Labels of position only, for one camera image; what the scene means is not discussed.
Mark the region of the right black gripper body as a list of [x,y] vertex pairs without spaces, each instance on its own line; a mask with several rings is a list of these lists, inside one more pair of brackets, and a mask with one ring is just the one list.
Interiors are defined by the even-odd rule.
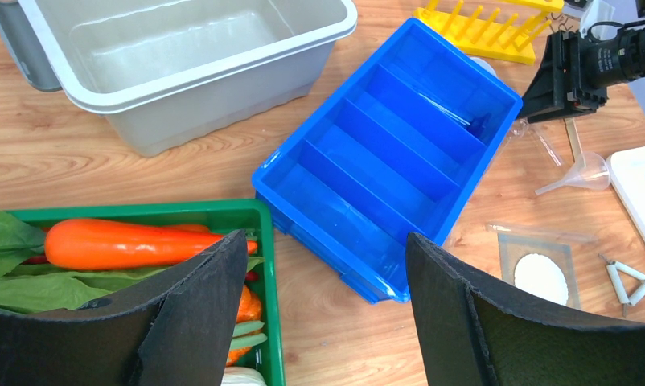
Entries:
[[517,116],[528,123],[595,113],[608,100],[607,88],[645,78],[645,19],[598,22],[585,35],[558,31]]

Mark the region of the clear glass test tube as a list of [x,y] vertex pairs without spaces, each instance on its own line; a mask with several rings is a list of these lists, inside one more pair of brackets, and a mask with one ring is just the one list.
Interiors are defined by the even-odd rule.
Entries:
[[508,130],[503,144],[506,146],[512,141],[521,138],[535,139],[540,148],[548,154],[549,158],[556,166],[563,165],[562,157],[556,152],[547,135],[544,133],[539,124],[529,123],[527,118],[517,119]]

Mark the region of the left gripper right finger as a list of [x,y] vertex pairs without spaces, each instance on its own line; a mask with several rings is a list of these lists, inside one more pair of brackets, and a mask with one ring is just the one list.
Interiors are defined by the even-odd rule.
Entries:
[[645,385],[645,323],[544,300],[416,232],[405,266],[431,385]]

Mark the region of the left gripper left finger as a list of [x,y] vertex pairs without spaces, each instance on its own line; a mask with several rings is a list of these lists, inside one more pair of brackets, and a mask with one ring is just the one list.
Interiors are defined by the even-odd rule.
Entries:
[[0,311],[0,385],[218,385],[246,265],[234,231],[78,310]]

